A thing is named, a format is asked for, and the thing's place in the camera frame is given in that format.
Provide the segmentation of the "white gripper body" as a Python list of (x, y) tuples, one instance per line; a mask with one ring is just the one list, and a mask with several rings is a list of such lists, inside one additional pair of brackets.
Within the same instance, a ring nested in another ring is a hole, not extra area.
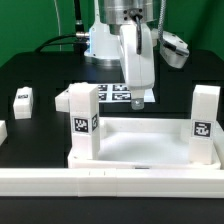
[(141, 25), (142, 49), (137, 53), (137, 28), (134, 24), (120, 27), (120, 62), (125, 83), (130, 90), (151, 89), (155, 82), (151, 31)]

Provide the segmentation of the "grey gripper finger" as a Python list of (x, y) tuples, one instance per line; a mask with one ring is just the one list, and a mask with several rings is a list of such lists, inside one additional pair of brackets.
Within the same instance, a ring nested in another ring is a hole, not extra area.
[(131, 91), (131, 107), (133, 110), (141, 110), (144, 108), (144, 90)]

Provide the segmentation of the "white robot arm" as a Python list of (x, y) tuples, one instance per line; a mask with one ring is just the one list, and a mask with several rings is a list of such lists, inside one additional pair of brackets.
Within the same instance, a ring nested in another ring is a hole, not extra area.
[(134, 110), (144, 108), (144, 96), (154, 87), (153, 0), (94, 0), (85, 59), (101, 66), (120, 64)]

